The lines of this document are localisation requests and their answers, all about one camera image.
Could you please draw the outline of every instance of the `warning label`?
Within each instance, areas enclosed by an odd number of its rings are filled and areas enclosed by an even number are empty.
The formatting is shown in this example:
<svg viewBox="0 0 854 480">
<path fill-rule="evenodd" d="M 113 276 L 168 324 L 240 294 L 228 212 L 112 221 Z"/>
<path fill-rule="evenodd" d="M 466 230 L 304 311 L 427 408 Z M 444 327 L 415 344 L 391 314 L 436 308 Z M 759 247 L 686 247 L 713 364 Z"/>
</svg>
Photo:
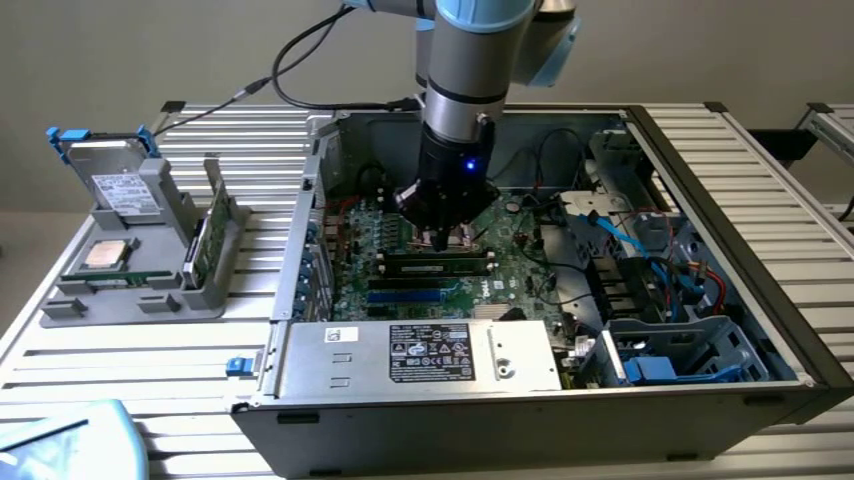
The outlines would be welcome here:
<svg viewBox="0 0 854 480">
<path fill-rule="evenodd" d="M 139 175 L 92 175 L 92 181 L 119 215 L 152 215 L 157 202 Z"/>
<path fill-rule="evenodd" d="M 395 383 L 475 380 L 468 324 L 391 325 L 388 376 Z"/>
</svg>

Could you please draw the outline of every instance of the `gray wall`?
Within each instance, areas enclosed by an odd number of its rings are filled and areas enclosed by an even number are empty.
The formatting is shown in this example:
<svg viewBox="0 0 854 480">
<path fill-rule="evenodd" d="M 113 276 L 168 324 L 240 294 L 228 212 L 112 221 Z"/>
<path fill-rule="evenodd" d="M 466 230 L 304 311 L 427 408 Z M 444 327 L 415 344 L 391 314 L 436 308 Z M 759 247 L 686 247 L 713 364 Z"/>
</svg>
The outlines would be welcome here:
<svg viewBox="0 0 854 480">
<path fill-rule="evenodd" d="M 578 4 L 583 34 L 558 86 L 516 89 L 511 99 L 721 100 L 745 124 L 766 127 L 793 125 L 807 101 L 854 102 L 850 0 Z M 3 0 L 0 209 L 88 205 L 47 146 L 48 126 L 128 130 L 153 118 L 164 100 L 219 102 L 267 73 L 280 45 L 336 6 L 335 0 Z M 288 76 L 291 91 L 320 101 L 412 92 L 411 23 L 352 14 Z M 823 200 L 842 201 L 854 169 L 818 156 L 798 174 Z"/>
</svg>

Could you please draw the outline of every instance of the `robotic arm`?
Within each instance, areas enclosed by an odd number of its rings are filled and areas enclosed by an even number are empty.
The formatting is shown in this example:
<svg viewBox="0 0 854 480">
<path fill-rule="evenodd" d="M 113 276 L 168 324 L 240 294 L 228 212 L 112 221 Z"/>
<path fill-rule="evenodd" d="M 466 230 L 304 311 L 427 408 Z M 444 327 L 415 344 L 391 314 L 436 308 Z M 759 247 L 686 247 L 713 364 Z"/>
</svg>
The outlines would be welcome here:
<svg viewBox="0 0 854 480">
<path fill-rule="evenodd" d="M 418 18 L 416 80 L 423 96 L 418 177 L 395 193 L 400 214 L 434 232 L 471 222 L 498 198 L 487 180 L 510 82 L 551 86 L 578 21 L 570 0 L 344 0 Z"/>
</svg>

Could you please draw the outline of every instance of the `barcode sticker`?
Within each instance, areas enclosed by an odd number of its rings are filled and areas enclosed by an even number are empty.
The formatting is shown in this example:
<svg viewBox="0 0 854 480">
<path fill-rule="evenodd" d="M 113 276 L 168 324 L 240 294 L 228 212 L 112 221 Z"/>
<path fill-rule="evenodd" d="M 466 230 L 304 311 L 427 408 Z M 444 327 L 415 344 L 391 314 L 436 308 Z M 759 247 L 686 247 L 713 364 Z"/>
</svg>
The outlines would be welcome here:
<svg viewBox="0 0 854 480">
<path fill-rule="evenodd" d="M 157 202 L 139 175 L 92 175 L 109 206 L 121 216 L 155 215 Z"/>
</svg>

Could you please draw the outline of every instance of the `motherboard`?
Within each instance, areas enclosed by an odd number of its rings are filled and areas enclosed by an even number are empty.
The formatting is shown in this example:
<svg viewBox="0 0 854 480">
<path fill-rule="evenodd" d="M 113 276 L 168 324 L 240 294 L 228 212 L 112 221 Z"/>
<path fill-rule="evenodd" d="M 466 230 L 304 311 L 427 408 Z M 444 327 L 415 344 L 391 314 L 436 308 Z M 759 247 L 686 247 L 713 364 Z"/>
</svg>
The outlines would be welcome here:
<svg viewBox="0 0 854 480">
<path fill-rule="evenodd" d="M 502 195 L 436 253 L 419 232 L 375 200 L 344 200 L 326 220 L 334 253 L 335 321 L 536 319 L 554 328 L 563 314 L 547 267 L 522 254 L 528 242 L 523 198 Z"/>
</svg>

